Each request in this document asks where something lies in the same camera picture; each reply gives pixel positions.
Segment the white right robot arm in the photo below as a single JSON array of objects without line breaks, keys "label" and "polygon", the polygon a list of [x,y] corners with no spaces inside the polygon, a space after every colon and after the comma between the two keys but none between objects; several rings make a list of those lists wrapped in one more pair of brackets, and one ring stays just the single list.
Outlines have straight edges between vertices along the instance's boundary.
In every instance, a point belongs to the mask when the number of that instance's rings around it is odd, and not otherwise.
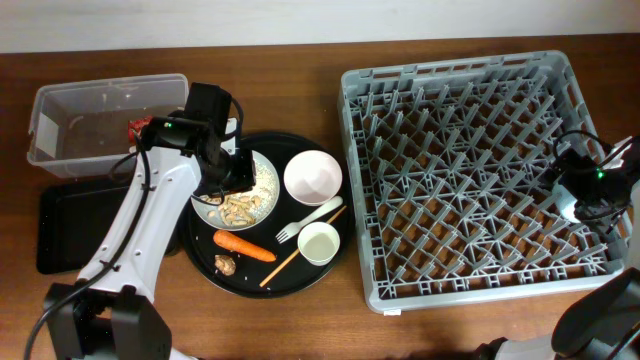
[{"label": "white right robot arm", "polygon": [[554,184],[568,197],[558,209],[571,221],[612,229],[628,208],[633,228],[625,270],[573,305],[549,336],[528,341],[498,338],[473,359],[637,359],[639,357],[639,145],[622,145],[600,164],[573,155]]}]

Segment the pale pink bowl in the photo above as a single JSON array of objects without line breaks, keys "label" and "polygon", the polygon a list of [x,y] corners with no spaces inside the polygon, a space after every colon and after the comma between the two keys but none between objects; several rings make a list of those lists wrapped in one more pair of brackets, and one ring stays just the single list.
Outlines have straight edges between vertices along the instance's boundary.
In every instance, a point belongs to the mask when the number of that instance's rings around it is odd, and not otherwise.
[{"label": "pale pink bowl", "polygon": [[336,196],[342,180],[342,170],[337,160],[319,150],[307,150],[295,155],[287,163],[283,174],[289,195],[309,206],[322,205]]}]

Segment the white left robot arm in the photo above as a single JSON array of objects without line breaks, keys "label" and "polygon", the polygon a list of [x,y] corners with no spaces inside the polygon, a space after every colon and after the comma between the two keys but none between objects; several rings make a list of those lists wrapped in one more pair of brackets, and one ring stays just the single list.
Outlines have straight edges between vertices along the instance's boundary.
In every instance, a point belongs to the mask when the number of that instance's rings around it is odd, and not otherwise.
[{"label": "white left robot arm", "polygon": [[155,117],[143,128],[133,180],[105,239],[75,284],[51,285],[26,358],[43,327],[60,359],[184,358],[153,305],[157,276],[190,199],[254,185],[251,152],[236,143],[242,122]]}]

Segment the white paper cup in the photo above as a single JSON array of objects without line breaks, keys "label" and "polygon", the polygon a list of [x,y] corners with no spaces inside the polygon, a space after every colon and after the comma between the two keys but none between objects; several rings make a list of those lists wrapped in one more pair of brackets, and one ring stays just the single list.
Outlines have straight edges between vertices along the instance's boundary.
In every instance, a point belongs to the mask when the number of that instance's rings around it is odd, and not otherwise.
[{"label": "white paper cup", "polygon": [[327,265],[337,254],[340,235],[330,224],[313,222],[304,227],[297,239],[300,254],[314,266]]}]

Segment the grey plate with food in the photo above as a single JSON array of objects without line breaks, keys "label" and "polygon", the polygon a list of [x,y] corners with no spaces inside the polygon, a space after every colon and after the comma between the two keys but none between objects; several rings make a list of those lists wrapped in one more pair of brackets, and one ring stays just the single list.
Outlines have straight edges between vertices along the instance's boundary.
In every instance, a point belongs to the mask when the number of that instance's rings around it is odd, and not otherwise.
[{"label": "grey plate with food", "polygon": [[256,184],[251,190],[226,196],[224,203],[206,196],[191,199],[196,214],[208,225],[226,231],[245,230],[265,220],[275,208],[280,194],[276,168],[259,152],[252,155]]}]

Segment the red snack wrapper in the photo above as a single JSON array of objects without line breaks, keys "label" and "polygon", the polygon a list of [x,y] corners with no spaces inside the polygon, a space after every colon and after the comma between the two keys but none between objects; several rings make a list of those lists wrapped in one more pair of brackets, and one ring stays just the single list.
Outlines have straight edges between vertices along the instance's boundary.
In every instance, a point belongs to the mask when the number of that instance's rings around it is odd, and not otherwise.
[{"label": "red snack wrapper", "polygon": [[144,127],[146,127],[153,117],[151,115],[145,116],[136,120],[131,120],[127,124],[127,134],[129,144],[131,146],[136,144],[136,140],[141,138],[141,132]]}]

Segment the light blue plastic cup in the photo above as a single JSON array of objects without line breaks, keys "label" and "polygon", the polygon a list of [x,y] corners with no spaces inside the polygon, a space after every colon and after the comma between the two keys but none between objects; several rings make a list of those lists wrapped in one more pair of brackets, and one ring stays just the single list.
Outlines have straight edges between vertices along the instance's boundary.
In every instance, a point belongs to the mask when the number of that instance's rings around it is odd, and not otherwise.
[{"label": "light blue plastic cup", "polygon": [[576,217],[577,199],[562,184],[556,182],[552,188],[552,194],[555,196],[555,206],[560,215],[571,223],[580,223]]}]

